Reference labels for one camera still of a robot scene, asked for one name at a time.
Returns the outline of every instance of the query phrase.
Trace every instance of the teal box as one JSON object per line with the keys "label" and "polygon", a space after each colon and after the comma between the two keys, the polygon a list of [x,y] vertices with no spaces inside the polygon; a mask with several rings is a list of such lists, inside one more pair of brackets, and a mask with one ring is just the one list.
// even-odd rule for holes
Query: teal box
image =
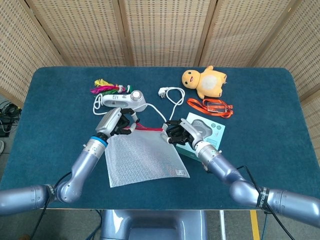
{"label": "teal box", "polygon": [[[203,137],[203,141],[209,142],[217,150],[219,149],[226,126],[191,112],[189,112],[186,120],[199,131]],[[186,143],[185,145],[177,144],[175,149],[179,154],[194,160],[199,160],[196,156],[196,151],[191,148],[189,143]]]}

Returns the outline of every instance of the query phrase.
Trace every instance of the table surface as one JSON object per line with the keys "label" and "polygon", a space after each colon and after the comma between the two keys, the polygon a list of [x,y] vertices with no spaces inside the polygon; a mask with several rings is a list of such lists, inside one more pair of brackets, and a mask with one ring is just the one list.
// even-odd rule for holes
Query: table surface
{"label": "table surface", "polygon": [[[173,104],[158,96],[161,87],[183,87],[186,67],[44,67],[32,78],[0,188],[54,184],[69,172],[101,116],[93,115],[94,81],[130,84],[167,118]],[[203,67],[193,68],[203,71]],[[247,165],[260,186],[320,198],[319,165],[291,74],[283,68],[217,67],[227,74],[222,99],[234,107],[229,119],[202,114],[186,103],[174,119],[194,113],[226,126],[220,149],[236,167]],[[186,99],[197,98],[186,89]],[[174,100],[179,93],[170,93]],[[147,108],[138,115],[148,127],[162,119]],[[53,208],[81,209],[246,209],[229,196],[229,187],[200,162],[181,156],[190,178],[165,178],[109,187],[103,156],[84,184],[81,199]]]}

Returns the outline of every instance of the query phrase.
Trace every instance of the blue ring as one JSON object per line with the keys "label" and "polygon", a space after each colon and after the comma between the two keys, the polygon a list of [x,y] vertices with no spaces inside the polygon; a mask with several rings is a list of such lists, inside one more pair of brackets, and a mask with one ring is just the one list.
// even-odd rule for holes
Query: blue ring
{"label": "blue ring", "polygon": [[92,136],[90,139],[94,139],[94,140],[98,140],[100,143],[102,143],[105,147],[108,146],[108,143],[106,143],[105,141],[103,141],[101,138],[96,137],[96,136]]}

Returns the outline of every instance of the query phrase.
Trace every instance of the yellow plush toy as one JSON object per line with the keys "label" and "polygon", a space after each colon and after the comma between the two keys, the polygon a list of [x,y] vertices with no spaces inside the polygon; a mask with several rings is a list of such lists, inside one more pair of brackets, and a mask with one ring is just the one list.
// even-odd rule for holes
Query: yellow plush toy
{"label": "yellow plush toy", "polygon": [[199,98],[205,96],[219,98],[222,94],[222,84],[226,83],[227,75],[215,71],[213,66],[208,66],[204,72],[187,70],[182,75],[182,83],[188,89],[196,89]]}

